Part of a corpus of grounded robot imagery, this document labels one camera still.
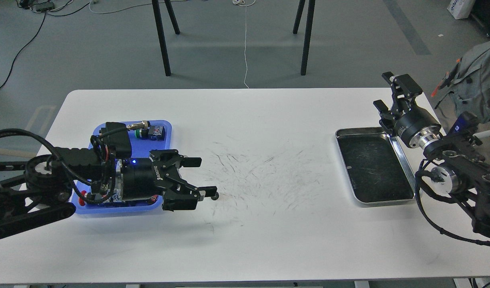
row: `silver metal joint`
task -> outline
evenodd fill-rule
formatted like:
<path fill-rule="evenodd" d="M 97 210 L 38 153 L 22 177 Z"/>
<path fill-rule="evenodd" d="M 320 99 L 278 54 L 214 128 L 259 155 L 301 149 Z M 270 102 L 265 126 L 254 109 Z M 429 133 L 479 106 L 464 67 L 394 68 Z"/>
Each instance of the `silver metal joint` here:
<path fill-rule="evenodd" d="M 421 147 L 424 150 L 426 146 L 429 144 L 440 140 L 440 136 L 438 134 L 439 127 L 438 126 L 427 126 L 419 130 L 419 132 L 410 139 L 409 147 L 416 148 Z"/>
<path fill-rule="evenodd" d="M 137 129 L 147 129 L 147 128 L 149 128 L 149 125 L 147 124 L 146 120 L 126 125 L 126 129 L 128 129 L 128 131 L 129 130 L 137 130 Z"/>
<path fill-rule="evenodd" d="M 444 186 L 444 193 L 437 192 L 437 194 L 450 194 L 457 191 L 460 186 L 460 179 L 451 168 L 445 165 L 439 165 L 434 167 L 431 172 L 444 180 L 443 182 L 438 182 Z"/>

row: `white cable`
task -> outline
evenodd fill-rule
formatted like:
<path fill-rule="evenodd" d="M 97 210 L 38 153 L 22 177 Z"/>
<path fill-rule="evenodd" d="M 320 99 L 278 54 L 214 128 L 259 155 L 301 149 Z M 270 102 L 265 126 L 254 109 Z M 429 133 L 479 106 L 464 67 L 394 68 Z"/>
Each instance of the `white cable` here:
<path fill-rule="evenodd" d="M 245 84 L 245 86 L 250 89 L 250 87 L 245 82 L 247 80 L 247 73 L 249 71 L 249 66 L 247 65 L 247 6 L 245 6 L 245 48 L 243 49 L 243 56 L 245 57 L 245 78 L 243 79 L 243 84 Z"/>
<path fill-rule="evenodd" d="M 64 4 L 64 6 L 61 6 L 59 8 L 55 8 L 55 9 L 51 9 L 49 12 L 56 12 L 56 11 L 59 11 L 61 10 L 62 8 L 64 8 L 65 6 L 71 4 L 74 0 L 69 0 L 66 4 Z"/>
<path fill-rule="evenodd" d="M 188 0 L 170 0 L 170 2 L 185 2 L 185 1 L 188 1 Z M 135 6 L 131 6 L 131 7 L 127 7 L 127 8 L 123 8 L 123 9 L 120 9 L 120 10 L 116 10 L 116 11 L 110 11 L 110 12 L 95 12 L 92 10 L 92 8 L 90 7 L 90 4 L 93 4 L 92 3 L 92 0 L 89 2 L 88 4 L 88 9 L 92 12 L 92 13 L 95 13 L 95 14 L 110 14 L 110 13 L 116 13 L 116 12 L 120 12 L 120 11 L 125 11 L 127 9 L 130 9 L 130 8 L 135 8 L 135 7 L 140 7 L 140 6 L 146 6 L 146 5 L 151 5 L 151 3 L 148 3 L 148 4 L 140 4 L 140 5 L 135 5 Z"/>
<path fill-rule="evenodd" d="M 238 5 L 241 7 L 249 7 L 254 5 L 254 3 L 256 3 L 256 0 L 254 0 L 251 4 L 245 4 L 245 0 L 233 0 L 234 5 Z"/>

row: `power strip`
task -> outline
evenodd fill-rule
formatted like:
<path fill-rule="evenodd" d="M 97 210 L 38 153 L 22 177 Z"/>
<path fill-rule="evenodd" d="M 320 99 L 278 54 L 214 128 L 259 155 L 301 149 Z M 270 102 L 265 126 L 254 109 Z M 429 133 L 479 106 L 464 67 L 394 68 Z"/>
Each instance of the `power strip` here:
<path fill-rule="evenodd" d="M 35 11 L 37 12 L 46 12 L 55 9 L 55 4 L 53 2 L 44 2 L 35 5 Z"/>

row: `blue tray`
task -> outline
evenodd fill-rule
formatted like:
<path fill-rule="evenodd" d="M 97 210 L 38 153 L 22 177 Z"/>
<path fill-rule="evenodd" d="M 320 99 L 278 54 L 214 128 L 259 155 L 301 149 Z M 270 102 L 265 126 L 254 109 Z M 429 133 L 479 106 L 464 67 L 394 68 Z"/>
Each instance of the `blue tray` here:
<path fill-rule="evenodd" d="M 128 121 L 121 122 L 124 124 L 132 124 L 139 121 Z M 165 139 L 163 141 L 153 141 L 153 140 L 145 140 L 145 139 L 137 139 L 135 137 L 135 131 L 129 131 L 129 140 L 131 141 L 131 158 L 148 158 L 149 151 L 151 150 L 166 150 L 170 149 L 170 137 L 172 135 L 172 125 L 165 120 L 152 120 L 149 121 L 152 126 L 163 126 L 165 127 Z M 99 130 L 105 126 L 105 124 L 101 124 L 94 129 L 93 135 L 99 135 Z M 86 190 L 90 191 L 90 187 L 78 182 L 76 185 L 80 191 Z M 76 206 L 77 214 L 99 214 L 99 213 L 123 213 L 123 212 L 137 212 L 137 211 L 148 211 L 154 208 L 157 208 L 163 202 L 161 196 L 158 197 L 157 201 L 154 204 L 148 204 L 146 200 L 139 201 L 127 201 L 126 206 L 105 206 L 105 204 L 100 205 L 92 205 L 85 204 L 85 206 L 81 206 L 78 203 L 78 195 L 73 193 L 73 197 L 71 198 L 71 203 Z"/>

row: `red component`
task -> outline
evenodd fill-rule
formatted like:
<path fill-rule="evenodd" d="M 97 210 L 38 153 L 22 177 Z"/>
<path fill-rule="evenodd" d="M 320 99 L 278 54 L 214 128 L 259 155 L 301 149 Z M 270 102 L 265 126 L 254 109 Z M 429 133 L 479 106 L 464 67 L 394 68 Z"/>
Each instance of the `red component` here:
<path fill-rule="evenodd" d="M 87 194 L 87 191 L 83 190 L 81 193 L 85 196 Z M 78 198 L 78 204 L 80 204 L 80 206 L 85 206 L 86 203 L 82 198 Z"/>

